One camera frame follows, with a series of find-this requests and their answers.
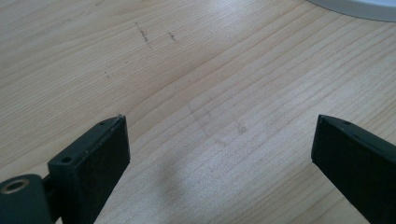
wood grain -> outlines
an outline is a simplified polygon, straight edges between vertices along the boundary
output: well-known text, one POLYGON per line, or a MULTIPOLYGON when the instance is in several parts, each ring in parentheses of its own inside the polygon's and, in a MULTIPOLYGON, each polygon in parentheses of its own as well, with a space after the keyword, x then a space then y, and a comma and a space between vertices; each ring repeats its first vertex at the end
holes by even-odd
POLYGON ((303 0, 0 3, 0 179, 127 116, 96 223, 366 223, 313 165, 318 114, 396 144, 396 24, 303 0))

wooden table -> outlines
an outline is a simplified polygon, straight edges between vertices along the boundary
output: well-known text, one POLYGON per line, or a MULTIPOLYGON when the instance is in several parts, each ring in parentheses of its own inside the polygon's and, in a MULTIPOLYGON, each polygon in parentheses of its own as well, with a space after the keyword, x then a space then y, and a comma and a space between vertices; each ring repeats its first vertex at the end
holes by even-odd
POLYGON ((396 144, 396 24, 303 0, 5 0, 0 180, 127 116, 96 223, 365 223, 310 159, 318 114, 396 144))

light wooden surface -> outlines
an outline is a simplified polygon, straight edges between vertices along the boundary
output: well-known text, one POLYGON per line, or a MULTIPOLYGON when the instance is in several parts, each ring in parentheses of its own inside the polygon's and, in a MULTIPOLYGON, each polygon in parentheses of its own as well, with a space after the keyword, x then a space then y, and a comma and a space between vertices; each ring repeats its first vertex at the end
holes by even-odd
POLYGON ((318 114, 396 144, 396 24, 303 0, 4 0, 0 180, 127 116, 96 223, 366 223, 311 162, 318 114))

mounting hole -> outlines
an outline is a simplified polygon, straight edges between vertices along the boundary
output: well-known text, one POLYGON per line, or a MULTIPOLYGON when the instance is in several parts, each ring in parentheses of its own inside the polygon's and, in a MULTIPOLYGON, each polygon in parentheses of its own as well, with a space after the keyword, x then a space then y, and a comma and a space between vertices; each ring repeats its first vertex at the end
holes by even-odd
POLYGON ((64 163, 68 163, 68 162, 70 162, 71 160, 72 160, 71 157, 65 157, 65 158, 61 159, 61 161, 64 162, 64 163))
POLYGON ((1 192, 4 194, 15 193, 17 191, 20 191, 21 189, 24 189, 28 185, 29 185, 28 179, 17 179, 5 185, 1 189, 1 192))

black plastic part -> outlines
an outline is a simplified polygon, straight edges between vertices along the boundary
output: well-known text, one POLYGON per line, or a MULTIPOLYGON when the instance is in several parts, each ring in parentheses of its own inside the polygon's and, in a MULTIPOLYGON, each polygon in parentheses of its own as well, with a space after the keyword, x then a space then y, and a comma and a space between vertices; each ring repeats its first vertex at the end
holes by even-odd
POLYGON ((50 210, 39 175, 20 175, 0 184, 0 223, 50 224, 50 210))
POLYGON ((93 223, 128 166, 126 119, 104 120, 49 161, 64 224, 93 223))
POLYGON ((371 223, 396 223, 396 146, 320 115, 312 161, 371 223))

